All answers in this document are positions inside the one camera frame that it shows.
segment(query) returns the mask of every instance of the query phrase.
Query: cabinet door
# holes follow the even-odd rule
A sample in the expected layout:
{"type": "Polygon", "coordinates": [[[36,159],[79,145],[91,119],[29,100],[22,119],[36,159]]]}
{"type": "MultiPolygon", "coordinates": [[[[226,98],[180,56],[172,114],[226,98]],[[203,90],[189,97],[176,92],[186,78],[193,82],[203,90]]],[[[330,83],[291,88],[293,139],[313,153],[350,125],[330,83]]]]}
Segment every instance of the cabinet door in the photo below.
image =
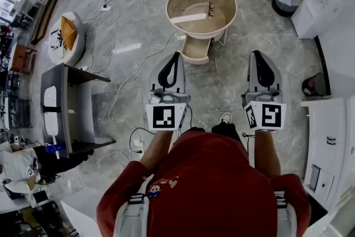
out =
{"type": "Polygon", "coordinates": [[[317,188],[315,193],[317,195],[317,199],[326,203],[329,196],[329,192],[331,191],[334,176],[324,171],[323,169],[321,169],[319,174],[320,175],[318,178],[318,183],[317,183],[317,188]]]}
{"type": "Polygon", "coordinates": [[[312,136],[321,139],[337,140],[341,108],[337,105],[311,108],[312,136]]]}
{"type": "Polygon", "coordinates": [[[339,143],[316,137],[313,139],[313,143],[315,144],[313,164],[329,173],[333,173],[336,166],[339,143]]]}

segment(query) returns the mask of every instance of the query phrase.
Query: power strip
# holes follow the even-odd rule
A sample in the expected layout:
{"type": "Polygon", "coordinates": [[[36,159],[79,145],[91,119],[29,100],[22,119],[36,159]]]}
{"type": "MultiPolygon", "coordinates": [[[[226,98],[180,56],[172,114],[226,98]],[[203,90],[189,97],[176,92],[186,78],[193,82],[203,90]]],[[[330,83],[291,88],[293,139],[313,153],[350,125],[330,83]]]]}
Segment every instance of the power strip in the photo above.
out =
{"type": "Polygon", "coordinates": [[[90,67],[88,67],[87,65],[81,67],[80,69],[81,69],[82,71],[90,72],[90,67]]]}
{"type": "Polygon", "coordinates": [[[143,148],[143,142],[141,140],[139,140],[139,139],[133,140],[132,149],[134,151],[142,151],[141,153],[137,153],[137,154],[139,154],[139,159],[141,159],[143,157],[144,148],[143,148]]]}
{"type": "Polygon", "coordinates": [[[108,12],[108,11],[111,11],[112,10],[112,6],[111,5],[109,5],[109,6],[106,6],[106,7],[101,7],[100,8],[100,11],[102,11],[102,12],[108,12]]]}

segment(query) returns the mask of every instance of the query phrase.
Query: person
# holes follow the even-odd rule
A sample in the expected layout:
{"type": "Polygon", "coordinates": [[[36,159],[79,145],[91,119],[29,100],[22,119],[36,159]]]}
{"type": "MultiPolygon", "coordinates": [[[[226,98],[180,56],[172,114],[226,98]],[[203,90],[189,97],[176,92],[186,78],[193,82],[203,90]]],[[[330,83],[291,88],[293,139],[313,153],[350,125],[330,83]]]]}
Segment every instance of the person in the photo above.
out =
{"type": "Polygon", "coordinates": [[[250,166],[231,122],[225,113],[212,133],[191,128],[171,151],[173,132],[157,132],[141,160],[130,162],[103,195],[97,207],[103,237],[126,236],[119,235],[119,209],[133,204],[150,174],[142,236],[302,236],[311,208],[299,177],[281,175],[270,132],[255,133],[255,168],[250,166]]]}
{"type": "Polygon", "coordinates": [[[3,180],[10,180],[5,185],[10,191],[30,193],[41,177],[46,183],[55,181],[58,173],[73,169],[93,153],[91,150],[71,155],[69,159],[57,159],[55,154],[47,153],[44,146],[22,149],[5,142],[0,144],[0,174],[3,180]]]}

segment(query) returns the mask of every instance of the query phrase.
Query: window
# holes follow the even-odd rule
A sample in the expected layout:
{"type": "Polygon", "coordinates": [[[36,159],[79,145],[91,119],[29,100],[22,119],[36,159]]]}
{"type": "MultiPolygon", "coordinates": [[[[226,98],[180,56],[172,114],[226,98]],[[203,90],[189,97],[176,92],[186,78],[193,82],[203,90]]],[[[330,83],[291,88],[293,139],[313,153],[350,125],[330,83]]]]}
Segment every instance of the window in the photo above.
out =
{"type": "Polygon", "coordinates": [[[10,15],[14,3],[10,0],[0,0],[0,17],[12,21],[13,16],[10,15]]]}

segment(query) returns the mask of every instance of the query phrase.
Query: red shirt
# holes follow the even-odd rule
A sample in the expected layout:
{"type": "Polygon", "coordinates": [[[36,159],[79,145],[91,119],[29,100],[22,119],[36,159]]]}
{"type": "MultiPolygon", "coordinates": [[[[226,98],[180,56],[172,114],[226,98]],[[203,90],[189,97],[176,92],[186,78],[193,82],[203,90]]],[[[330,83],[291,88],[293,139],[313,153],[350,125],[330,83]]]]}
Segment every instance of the red shirt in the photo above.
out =
{"type": "MultiPolygon", "coordinates": [[[[102,197],[97,221],[113,236],[116,214],[151,173],[131,162],[102,197]]],[[[273,179],[249,165],[238,141],[214,133],[189,131],[175,143],[147,187],[148,236],[277,236],[274,190],[297,214],[297,236],[308,227],[311,209],[298,176],[273,179]]]]}

